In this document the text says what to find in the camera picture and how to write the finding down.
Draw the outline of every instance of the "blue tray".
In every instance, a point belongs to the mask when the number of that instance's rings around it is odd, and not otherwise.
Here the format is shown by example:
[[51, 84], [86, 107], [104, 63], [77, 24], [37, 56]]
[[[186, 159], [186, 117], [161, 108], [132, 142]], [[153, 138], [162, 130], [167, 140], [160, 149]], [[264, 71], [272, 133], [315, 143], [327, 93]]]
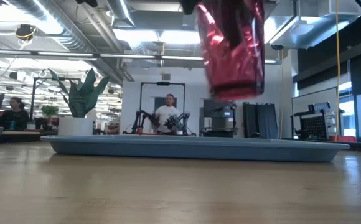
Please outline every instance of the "blue tray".
[[190, 136], [42, 136], [59, 154], [327, 162], [347, 144]]

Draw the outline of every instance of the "red object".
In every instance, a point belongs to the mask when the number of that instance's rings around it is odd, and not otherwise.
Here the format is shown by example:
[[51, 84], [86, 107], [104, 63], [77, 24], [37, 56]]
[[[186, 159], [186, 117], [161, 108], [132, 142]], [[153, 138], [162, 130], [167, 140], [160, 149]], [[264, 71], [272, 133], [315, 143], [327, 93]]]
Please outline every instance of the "red object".
[[264, 92], [262, 0], [203, 0], [197, 23], [210, 90], [221, 100]]
[[[331, 141], [335, 141], [335, 136], [330, 136]], [[338, 136], [337, 141], [339, 142], [357, 142], [353, 136]]]

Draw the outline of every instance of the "white planter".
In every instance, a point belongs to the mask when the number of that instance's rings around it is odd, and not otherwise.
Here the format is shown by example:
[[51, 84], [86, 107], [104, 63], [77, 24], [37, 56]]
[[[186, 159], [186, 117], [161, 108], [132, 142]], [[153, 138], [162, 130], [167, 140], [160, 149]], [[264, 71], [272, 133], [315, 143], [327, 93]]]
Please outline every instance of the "white planter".
[[60, 118], [60, 136], [89, 136], [93, 134], [93, 120], [87, 118]]
[[35, 127], [35, 124], [27, 124], [27, 130], [35, 130], [36, 127]]

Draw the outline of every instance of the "man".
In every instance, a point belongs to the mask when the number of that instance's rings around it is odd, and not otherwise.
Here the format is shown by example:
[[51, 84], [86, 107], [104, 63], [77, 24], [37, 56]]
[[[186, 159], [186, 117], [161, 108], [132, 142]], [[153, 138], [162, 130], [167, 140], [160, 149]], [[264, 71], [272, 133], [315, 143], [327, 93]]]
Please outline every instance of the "man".
[[166, 97], [166, 104], [164, 106], [160, 106], [156, 110], [156, 116], [159, 118], [160, 127], [158, 127], [158, 133], [159, 134], [175, 134], [176, 127], [172, 127], [172, 129], [168, 129], [167, 126], [165, 126], [165, 123], [167, 119], [171, 116], [179, 116], [179, 111], [174, 107], [175, 98], [174, 95], [168, 94]]

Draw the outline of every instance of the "red metallic bag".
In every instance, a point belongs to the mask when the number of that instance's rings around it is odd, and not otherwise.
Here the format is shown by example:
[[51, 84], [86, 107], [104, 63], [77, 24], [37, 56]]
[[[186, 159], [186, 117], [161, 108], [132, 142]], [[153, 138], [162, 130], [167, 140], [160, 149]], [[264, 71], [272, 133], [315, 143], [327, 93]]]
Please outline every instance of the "red metallic bag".
[[221, 100], [263, 93], [262, 0], [203, 0], [195, 5], [207, 79]]

